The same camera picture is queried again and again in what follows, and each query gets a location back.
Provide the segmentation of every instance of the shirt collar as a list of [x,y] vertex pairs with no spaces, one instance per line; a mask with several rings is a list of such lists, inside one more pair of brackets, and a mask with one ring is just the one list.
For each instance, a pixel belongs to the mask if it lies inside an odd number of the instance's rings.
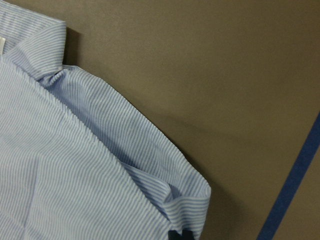
[[0,0],[3,58],[37,81],[62,69],[66,23]]

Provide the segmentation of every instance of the blue painter's tape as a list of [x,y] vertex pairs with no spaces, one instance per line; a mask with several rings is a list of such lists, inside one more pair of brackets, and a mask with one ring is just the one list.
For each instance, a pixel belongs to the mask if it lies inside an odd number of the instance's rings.
[[320,113],[318,114],[293,167],[257,237],[257,240],[271,240],[304,178],[308,167],[320,145]]

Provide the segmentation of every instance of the dark object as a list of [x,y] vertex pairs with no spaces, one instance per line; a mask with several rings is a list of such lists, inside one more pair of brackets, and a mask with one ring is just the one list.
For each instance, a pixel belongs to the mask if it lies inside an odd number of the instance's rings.
[[168,232],[168,240],[195,240],[194,233],[189,230],[182,230],[182,236],[176,230]]

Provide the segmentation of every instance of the striped shirt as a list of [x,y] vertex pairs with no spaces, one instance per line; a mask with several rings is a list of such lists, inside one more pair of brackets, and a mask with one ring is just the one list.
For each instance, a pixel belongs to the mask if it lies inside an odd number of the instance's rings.
[[63,65],[64,21],[0,0],[0,239],[199,239],[211,188],[102,79]]

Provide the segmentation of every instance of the brown surface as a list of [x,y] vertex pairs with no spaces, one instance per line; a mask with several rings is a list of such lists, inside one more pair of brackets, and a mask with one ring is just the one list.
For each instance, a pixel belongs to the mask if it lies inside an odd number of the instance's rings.
[[[65,63],[111,84],[206,177],[202,240],[256,238],[319,111],[320,1],[8,2],[65,20]],[[319,239],[315,160],[275,240]]]

